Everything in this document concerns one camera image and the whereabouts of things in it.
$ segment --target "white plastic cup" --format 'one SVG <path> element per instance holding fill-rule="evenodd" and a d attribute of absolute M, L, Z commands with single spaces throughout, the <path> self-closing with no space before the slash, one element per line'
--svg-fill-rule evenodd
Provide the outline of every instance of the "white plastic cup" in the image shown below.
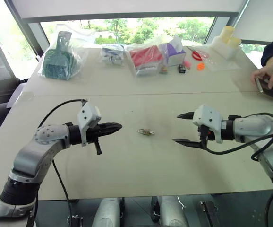
<path fill-rule="evenodd" d="M 228 41 L 228 46 L 233 49 L 236 49 L 240 43 L 241 43 L 241 39 L 237 37 L 231 37 Z"/>
<path fill-rule="evenodd" d="M 235 30 L 235 28 L 231 27 L 231 26 L 223 27 L 220 37 L 224 43 L 227 43 L 229 41 L 234 30 Z"/>

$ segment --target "robotic arm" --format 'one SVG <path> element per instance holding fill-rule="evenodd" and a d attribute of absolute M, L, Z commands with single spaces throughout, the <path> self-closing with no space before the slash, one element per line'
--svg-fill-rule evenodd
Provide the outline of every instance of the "robotic arm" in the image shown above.
<path fill-rule="evenodd" d="M 247 117 L 230 115 L 227 120 L 224 120 L 217 110 L 206 105 L 201 105 L 194 112 L 181 114 L 178 118 L 190 119 L 198 126 L 200 142 L 193 142 L 188 139 L 174 139 L 175 142 L 186 147 L 204 149 L 217 155 L 228 154 L 245 146 L 223 152 L 214 152 L 207 147 L 208 140 L 215 140 L 217 143 L 222 143 L 223 140 L 248 143 L 255 151 L 252 159 L 259 161 L 273 183 L 272 114 L 257 113 Z"/>
<path fill-rule="evenodd" d="M 70 145 L 95 143 L 97 154 L 102 154 L 98 137 L 122 128 L 118 123 L 98 124 L 101 114 L 90 103 L 85 103 L 77 116 L 78 125 L 39 127 L 33 139 L 18 152 L 0 196 L 0 218 L 23 217 L 33 209 L 40 185 L 61 150 Z"/>

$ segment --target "red scissors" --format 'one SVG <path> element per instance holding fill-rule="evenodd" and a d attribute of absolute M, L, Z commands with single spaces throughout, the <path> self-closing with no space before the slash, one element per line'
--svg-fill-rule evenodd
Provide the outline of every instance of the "red scissors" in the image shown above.
<path fill-rule="evenodd" d="M 209 54 L 206 53 L 206 52 L 203 52 L 203 51 L 195 51 L 195 50 L 192 50 L 190 47 L 187 46 L 187 48 L 189 50 L 192 51 L 192 57 L 195 59 L 195 60 L 198 60 L 198 61 L 202 61 L 204 59 L 207 59 L 209 58 Z"/>

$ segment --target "person's hand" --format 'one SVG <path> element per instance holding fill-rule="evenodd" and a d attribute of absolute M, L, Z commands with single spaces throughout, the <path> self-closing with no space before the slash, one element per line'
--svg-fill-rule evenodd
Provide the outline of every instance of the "person's hand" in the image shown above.
<path fill-rule="evenodd" d="M 262 80 L 269 79 L 268 88 L 272 89 L 273 86 L 273 56 L 268 60 L 266 66 L 259 70 L 252 72 L 251 82 L 255 85 L 255 78 Z"/>

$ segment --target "smartphone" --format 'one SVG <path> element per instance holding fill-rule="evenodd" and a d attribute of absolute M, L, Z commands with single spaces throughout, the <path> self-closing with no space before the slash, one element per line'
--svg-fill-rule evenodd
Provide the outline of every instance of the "smartphone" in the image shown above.
<path fill-rule="evenodd" d="M 273 87 L 272 89 L 268 88 L 268 83 L 260 78 L 256 78 L 256 85 L 260 93 L 265 93 L 268 96 L 273 97 Z"/>

